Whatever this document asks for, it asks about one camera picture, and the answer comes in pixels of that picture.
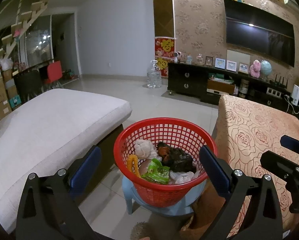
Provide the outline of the yellow foam fruit net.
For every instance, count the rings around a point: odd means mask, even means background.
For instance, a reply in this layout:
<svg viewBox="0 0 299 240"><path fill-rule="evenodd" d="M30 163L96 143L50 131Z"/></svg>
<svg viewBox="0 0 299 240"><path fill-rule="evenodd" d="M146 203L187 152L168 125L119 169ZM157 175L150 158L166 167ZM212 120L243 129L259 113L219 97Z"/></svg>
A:
<svg viewBox="0 0 299 240"><path fill-rule="evenodd" d="M135 154L128 155L127 168L130 172L135 174L138 178L141 177L138 167L138 157Z"/></svg>

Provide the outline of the green snack wrapper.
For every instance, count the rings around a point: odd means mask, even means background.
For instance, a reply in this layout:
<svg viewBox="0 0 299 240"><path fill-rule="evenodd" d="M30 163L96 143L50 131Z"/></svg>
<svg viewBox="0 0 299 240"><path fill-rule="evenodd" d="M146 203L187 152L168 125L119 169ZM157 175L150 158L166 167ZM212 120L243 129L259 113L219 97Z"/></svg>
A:
<svg viewBox="0 0 299 240"><path fill-rule="evenodd" d="M146 173L141 178L152 183L167 185L169 183L169 170L170 168L163 166L158 159L152 159Z"/></svg>

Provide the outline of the white tissue paper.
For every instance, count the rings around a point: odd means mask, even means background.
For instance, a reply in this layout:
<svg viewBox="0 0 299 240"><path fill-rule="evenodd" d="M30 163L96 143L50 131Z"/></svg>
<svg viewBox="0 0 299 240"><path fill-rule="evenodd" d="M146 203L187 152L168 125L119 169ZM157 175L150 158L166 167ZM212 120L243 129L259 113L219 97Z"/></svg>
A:
<svg viewBox="0 0 299 240"><path fill-rule="evenodd" d="M148 165L151 162L151 160L148 159L148 160L144 161L139 166L139 173L141 176L146 173ZM196 173L173 172L173 171L169 170L169 183L167 185L180 185L180 184L184 184L184 183L190 182L190 181L198 178L198 176L200 174L200 170L198 169L198 167L196 165L194 165L194 166L197 168Z"/></svg>

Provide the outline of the light blue plastic stool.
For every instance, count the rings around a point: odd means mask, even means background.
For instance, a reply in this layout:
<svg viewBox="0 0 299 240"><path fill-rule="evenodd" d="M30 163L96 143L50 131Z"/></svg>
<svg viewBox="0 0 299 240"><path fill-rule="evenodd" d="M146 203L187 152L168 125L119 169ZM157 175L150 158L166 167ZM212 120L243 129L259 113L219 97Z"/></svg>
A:
<svg viewBox="0 0 299 240"><path fill-rule="evenodd" d="M122 191L126 202L127 213L133 213L133 202L141 207L166 217L189 216L194 213L193 204L203 193L206 180L184 191L159 191L157 188L145 189L135 186L128 178L122 178Z"/></svg>

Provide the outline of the white cushioned sofa bench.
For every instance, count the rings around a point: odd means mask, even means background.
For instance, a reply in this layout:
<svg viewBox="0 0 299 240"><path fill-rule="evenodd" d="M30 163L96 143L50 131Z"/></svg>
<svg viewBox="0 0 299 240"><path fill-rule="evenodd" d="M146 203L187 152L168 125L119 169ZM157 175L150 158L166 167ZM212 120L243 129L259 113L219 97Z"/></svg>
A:
<svg viewBox="0 0 299 240"><path fill-rule="evenodd" d="M16 227L17 211L30 173L49 176L69 167L120 126L130 103L112 96L52 89L0 120L0 225Z"/></svg>

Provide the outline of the white router box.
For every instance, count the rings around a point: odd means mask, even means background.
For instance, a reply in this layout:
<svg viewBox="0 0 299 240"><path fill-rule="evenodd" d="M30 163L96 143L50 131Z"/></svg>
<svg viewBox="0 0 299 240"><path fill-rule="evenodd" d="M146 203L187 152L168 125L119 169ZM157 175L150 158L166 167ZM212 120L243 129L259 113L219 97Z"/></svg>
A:
<svg viewBox="0 0 299 240"><path fill-rule="evenodd" d="M298 101L299 101L299 86L298 85L294 85L293 86L291 98L292 98L292 102L291 103L294 106L297 106L298 105Z"/></svg>

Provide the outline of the rose patterned tablecloth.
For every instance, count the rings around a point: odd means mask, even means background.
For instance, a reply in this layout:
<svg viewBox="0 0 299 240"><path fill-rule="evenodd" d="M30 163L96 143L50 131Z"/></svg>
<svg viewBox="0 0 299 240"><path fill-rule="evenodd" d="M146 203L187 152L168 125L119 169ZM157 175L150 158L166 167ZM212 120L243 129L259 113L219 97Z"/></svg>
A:
<svg viewBox="0 0 299 240"><path fill-rule="evenodd" d="M218 157L232 169L238 168L251 177L262 177L267 171L261 167L260 158L268 150L299 165L299 154L280 145L283 135L299 140L299 120L295 116L246 99L220 97L213 137ZM207 181L194 203L194 215L180 230L181 239L199 239L224 202Z"/></svg>

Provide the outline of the light blue globe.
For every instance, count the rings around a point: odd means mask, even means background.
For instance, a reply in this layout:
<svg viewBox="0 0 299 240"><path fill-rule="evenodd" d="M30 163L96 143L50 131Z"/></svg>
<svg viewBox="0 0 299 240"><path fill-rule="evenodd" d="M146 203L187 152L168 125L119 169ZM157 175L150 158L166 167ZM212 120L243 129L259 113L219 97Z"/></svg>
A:
<svg viewBox="0 0 299 240"><path fill-rule="evenodd" d="M261 75L261 77L266 79L271 73L272 73L271 64L266 60L262 60L261 63L260 63L260 75Z"/></svg>

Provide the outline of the small white tissue ball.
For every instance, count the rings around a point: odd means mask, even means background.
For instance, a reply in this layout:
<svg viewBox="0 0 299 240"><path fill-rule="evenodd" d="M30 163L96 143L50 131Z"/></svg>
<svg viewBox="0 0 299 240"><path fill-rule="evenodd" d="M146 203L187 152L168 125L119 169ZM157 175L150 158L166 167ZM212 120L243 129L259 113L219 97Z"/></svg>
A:
<svg viewBox="0 0 299 240"><path fill-rule="evenodd" d="M134 144L135 155L139 159L154 159L158 157L154 145L149 140L137 139Z"/></svg>

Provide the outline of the pink plush toy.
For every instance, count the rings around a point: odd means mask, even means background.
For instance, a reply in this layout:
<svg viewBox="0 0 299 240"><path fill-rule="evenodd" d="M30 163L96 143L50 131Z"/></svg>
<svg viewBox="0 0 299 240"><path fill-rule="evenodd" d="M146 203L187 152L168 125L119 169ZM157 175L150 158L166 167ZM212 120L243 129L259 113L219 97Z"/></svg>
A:
<svg viewBox="0 0 299 240"><path fill-rule="evenodd" d="M260 77L261 63L258 60L254 60L253 64L249 68L250 76L258 79Z"/></svg>

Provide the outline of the stacked cardboard boxes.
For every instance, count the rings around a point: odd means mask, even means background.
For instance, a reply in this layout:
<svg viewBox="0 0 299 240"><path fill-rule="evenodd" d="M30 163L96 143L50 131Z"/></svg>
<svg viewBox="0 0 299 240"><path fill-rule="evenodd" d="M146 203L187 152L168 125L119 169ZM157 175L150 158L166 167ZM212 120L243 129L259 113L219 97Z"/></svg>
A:
<svg viewBox="0 0 299 240"><path fill-rule="evenodd" d="M21 105L21 98L12 78L12 70L1 71L0 69L0 120Z"/></svg>

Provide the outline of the red chair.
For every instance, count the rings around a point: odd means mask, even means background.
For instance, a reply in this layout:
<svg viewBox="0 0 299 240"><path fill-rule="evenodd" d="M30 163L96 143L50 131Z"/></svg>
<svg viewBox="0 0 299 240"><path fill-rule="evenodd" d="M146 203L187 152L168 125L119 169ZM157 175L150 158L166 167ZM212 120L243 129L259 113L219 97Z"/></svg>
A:
<svg viewBox="0 0 299 240"><path fill-rule="evenodd" d="M61 88L63 87L60 83L60 79L63 76L60 61L56 61L48 65L47 76L48 78L44 81L45 85L58 85Z"/></svg>

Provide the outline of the clear large water bottle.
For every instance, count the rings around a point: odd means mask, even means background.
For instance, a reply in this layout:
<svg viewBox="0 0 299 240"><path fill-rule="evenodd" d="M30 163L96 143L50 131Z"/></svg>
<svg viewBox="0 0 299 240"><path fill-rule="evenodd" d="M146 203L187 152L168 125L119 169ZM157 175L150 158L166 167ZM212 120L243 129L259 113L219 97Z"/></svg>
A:
<svg viewBox="0 0 299 240"><path fill-rule="evenodd" d="M160 88L162 86L161 71L158 67L158 61L152 60L147 69L147 87Z"/></svg>

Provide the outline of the white wooden ladder shelf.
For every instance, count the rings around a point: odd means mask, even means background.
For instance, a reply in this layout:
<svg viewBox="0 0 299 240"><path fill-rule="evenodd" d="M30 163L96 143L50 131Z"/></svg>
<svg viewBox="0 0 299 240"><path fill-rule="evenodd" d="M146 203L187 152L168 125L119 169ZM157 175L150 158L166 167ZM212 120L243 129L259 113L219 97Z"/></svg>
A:
<svg viewBox="0 0 299 240"><path fill-rule="evenodd" d="M10 57L31 25L47 10L49 0L5 0L0 4L0 60Z"/></svg>

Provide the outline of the wall mounted black television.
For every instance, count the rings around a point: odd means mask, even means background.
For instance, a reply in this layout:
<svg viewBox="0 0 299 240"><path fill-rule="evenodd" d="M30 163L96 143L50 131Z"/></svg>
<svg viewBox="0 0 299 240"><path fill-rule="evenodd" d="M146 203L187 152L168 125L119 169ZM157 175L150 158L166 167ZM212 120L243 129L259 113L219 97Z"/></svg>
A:
<svg viewBox="0 0 299 240"><path fill-rule="evenodd" d="M224 0L226 42L295 66L295 32L286 20L252 5Z"/></svg>

